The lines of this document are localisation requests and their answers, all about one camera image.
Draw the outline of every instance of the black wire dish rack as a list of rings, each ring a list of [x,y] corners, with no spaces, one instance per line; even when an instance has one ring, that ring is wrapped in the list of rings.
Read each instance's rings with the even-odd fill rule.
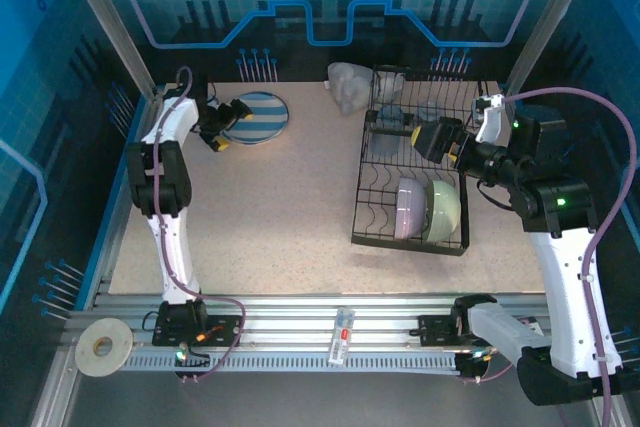
[[[455,256],[466,251],[469,207],[465,178],[447,156],[441,164],[423,159],[411,146],[411,134],[421,123],[439,117],[455,117],[473,127],[471,106],[480,95],[483,89],[479,81],[456,72],[374,67],[362,136],[352,243]],[[427,242],[422,233],[406,240],[394,238],[402,177],[416,180],[423,188],[430,180],[455,187],[461,215],[451,237],[436,243]],[[423,233],[427,228],[425,219]]]

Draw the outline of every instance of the plate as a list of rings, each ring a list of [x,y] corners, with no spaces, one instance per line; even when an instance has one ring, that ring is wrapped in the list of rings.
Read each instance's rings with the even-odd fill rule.
[[[256,145],[277,137],[289,122],[287,104],[269,92],[249,92],[238,97],[253,112],[251,120],[239,120],[222,136],[231,142]]]

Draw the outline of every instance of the roll of tape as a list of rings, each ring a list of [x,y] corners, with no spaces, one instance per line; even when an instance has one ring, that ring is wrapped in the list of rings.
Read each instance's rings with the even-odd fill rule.
[[[105,377],[124,365],[131,349],[133,332],[127,324],[119,319],[100,319],[80,336],[76,346],[76,365],[85,375]]]

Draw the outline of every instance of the table surface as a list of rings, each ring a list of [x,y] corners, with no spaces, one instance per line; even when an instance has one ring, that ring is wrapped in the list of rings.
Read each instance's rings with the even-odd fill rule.
[[[390,294],[540,292],[538,262],[520,219],[468,180],[471,241],[461,257],[350,243],[364,111],[343,117],[323,83],[217,84],[218,98],[255,90],[288,105],[274,140],[214,153],[195,134],[183,154],[193,185],[187,217],[203,292]],[[500,188],[491,194],[506,201]],[[114,294],[161,293],[145,218],[132,209],[111,281]]]

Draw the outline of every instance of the black bracket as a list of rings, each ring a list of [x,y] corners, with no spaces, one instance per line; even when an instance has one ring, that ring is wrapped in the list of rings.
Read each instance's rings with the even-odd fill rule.
[[[208,108],[200,115],[198,126],[200,138],[213,149],[214,152],[224,150],[220,148],[218,136],[225,130],[231,129],[238,120],[251,119],[253,112],[241,100],[233,99],[229,104],[220,104],[217,108]]]
[[[455,325],[450,315],[421,315],[418,328],[409,331],[412,337],[420,337],[421,347],[460,345]]]
[[[153,145],[143,142],[129,144],[125,148],[131,198],[143,215],[155,214],[153,207]],[[191,181],[182,156],[180,144],[165,141],[159,146],[159,157],[163,167],[160,176],[160,210],[163,214],[177,217],[191,203]]]
[[[181,343],[197,347],[229,347],[237,335],[239,315],[208,315],[202,300],[172,305],[163,302],[153,331],[151,343],[156,347],[179,347]],[[197,342],[198,335],[212,331]]]

